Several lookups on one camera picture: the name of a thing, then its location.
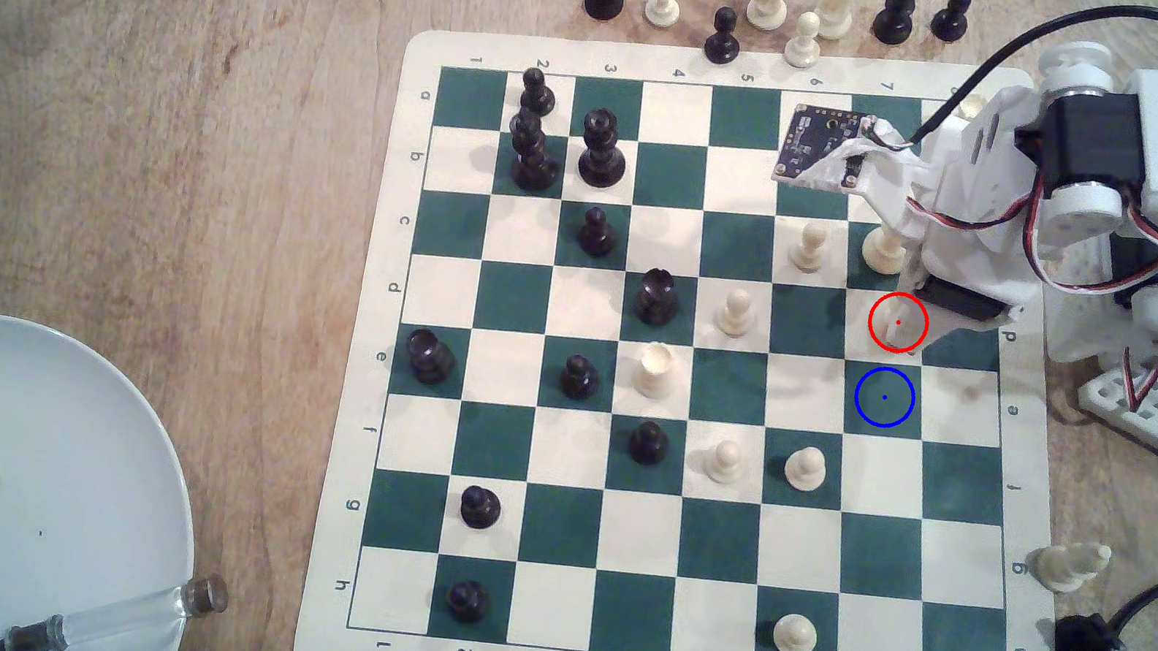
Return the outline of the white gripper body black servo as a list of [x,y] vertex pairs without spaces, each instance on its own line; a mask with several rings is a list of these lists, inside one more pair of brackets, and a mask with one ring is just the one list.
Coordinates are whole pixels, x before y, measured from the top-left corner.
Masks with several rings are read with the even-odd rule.
[[919,145],[868,115],[858,196],[879,218],[864,239],[870,270],[899,279],[903,237],[925,237],[929,315],[1005,326],[1040,293],[1024,256],[1038,164],[1016,146],[1038,120],[1031,86],[1001,89],[976,114],[950,114]]

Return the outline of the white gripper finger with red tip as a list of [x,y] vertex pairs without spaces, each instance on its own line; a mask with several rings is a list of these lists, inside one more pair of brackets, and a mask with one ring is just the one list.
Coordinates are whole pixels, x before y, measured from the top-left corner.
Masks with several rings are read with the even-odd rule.
[[919,363],[966,370],[1001,370],[1001,332],[998,329],[958,328],[940,339],[923,343],[916,358]]
[[897,293],[915,297],[922,303],[926,302],[923,298],[923,286],[930,276],[923,261],[925,246],[925,237],[903,237],[902,266],[897,279]]

